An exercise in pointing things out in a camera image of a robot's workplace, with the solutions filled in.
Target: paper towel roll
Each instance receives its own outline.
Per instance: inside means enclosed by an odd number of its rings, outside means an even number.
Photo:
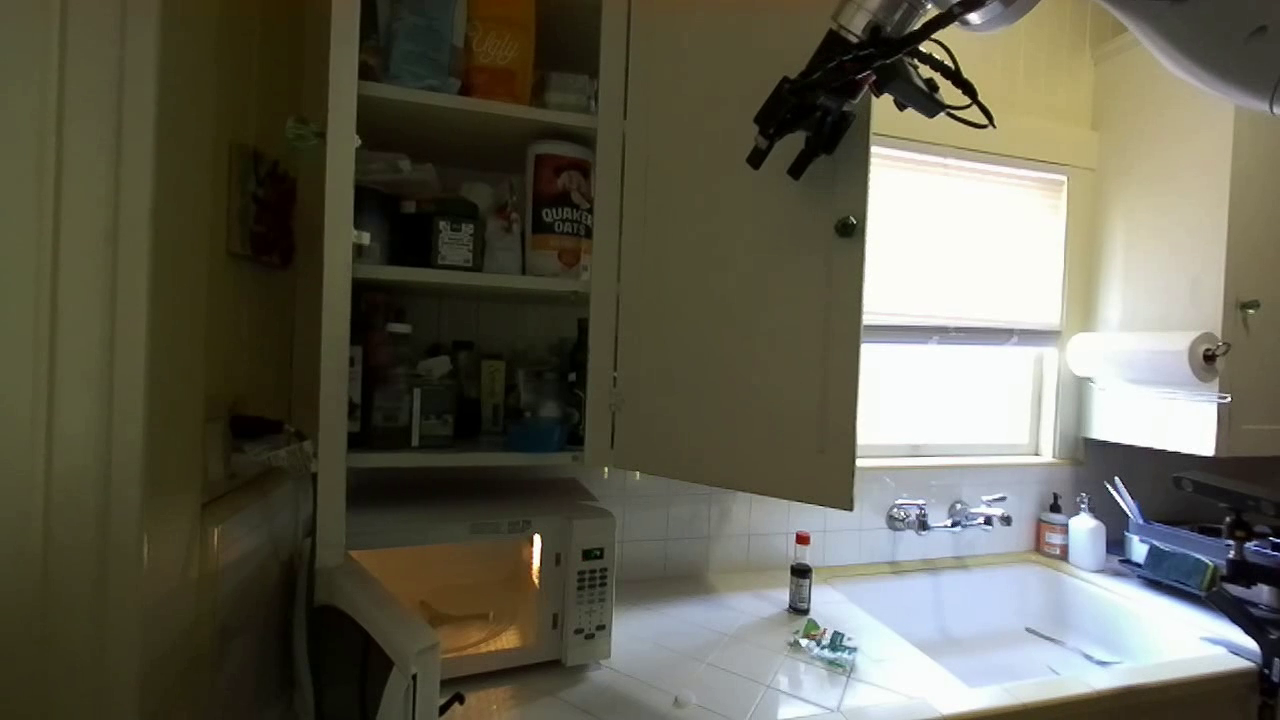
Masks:
[[[1196,388],[1214,385],[1222,342],[1214,332],[1080,332],[1070,368],[1093,382]]]

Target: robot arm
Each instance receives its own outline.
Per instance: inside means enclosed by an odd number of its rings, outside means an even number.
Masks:
[[[1280,118],[1280,0],[1101,0],[1174,73],[1229,102]],[[757,112],[750,166],[760,169],[777,139],[806,133],[789,176],[839,147],[853,103],[891,97],[895,110],[998,127],[978,83],[962,73],[943,30],[1006,30],[1038,0],[839,0],[812,60],[785,76]]]
[[[979,94],[962,73],[957,55],[936,40],[936,31],[965,30],[1000,30],[1022,19],[1038,0],[839,0],[833,30],[816,46],[799,76],[785,76],[757,112],[757,146],[750,166],[760,169],[777,139],[806,133],[806,147],[789,166],[789,176],[799,180],[816,158],[839,147],[853,103],[861,97],[891,97],[895,110],[921,118],[952,118],[972,127],[993,127],[993,112]],[[943,76],[965,103],[950,103],[933,76]]]

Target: backsplash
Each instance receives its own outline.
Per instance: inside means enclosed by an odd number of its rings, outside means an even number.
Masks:
[[[610,472],[592,494],[616,514],[622,580],[767,572],[789,566],[792,531],[812,531],[816,566],[950,559],[1032,548],[1038,514],[1074,468],[877,468],[858,479],[858,514],[722,494],[641,472]],[[952,500],[1008,494],[1012,530],[888,531],[891,500],[926,500],[943,522]]]

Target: cabinet shelf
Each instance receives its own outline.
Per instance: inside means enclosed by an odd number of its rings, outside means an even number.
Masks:
[[[577,277],[501,277],[501,272],[439,272],[439,267],[398,267],[355,263],[355,286],[428,289],[428,294],[482,294],[482,298],[583,298],[587,280]]]
[[[501,448],[445,448],[445,451],[352,451],[348,468],[577,468],[580,451],[501,451]]]
[[[359,83],[359,137],[431,166],[519,169],[537,139],[592,139],[598,118]]]

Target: countertop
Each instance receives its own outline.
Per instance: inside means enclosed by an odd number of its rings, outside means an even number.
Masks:
[[[785,613],[785,576],[717,576],[717,580],[645,580],[616,590],[616,635],[612,661],[598,667],[525,667],[463,681],[451,687],[468,692],[456,720],[661,720],[661,718],[702,718],[702,720],[821,720],[821,718],[985,718],[985,711],[1023,711],[1044,718],[1054,705],[1151,692],[1158,718],[1177,711],[1177,692],[1204,681],[1231,681],[1231,687],[1254,687],[1254,665],[1229,653],[1204,653],[1196,661],[1161,667],[1107,667],[1101,678],[1057,678],[1038,684],[998,684],[969,687],[950,667],[933,665],[921,650],[899,640],[877,616],[849,601],[849,580],[921,572],[921,566],[863,566],[826,572],[816,590],[812,616],[829,627],[845,627],[858,640],[858,665],[836,667],[792,650],[799,627]],[[1136,590],[1126,576],[1087,572],[1096,586]],[[1254,718],[1247,697],[1229,697],[1214,718]]]

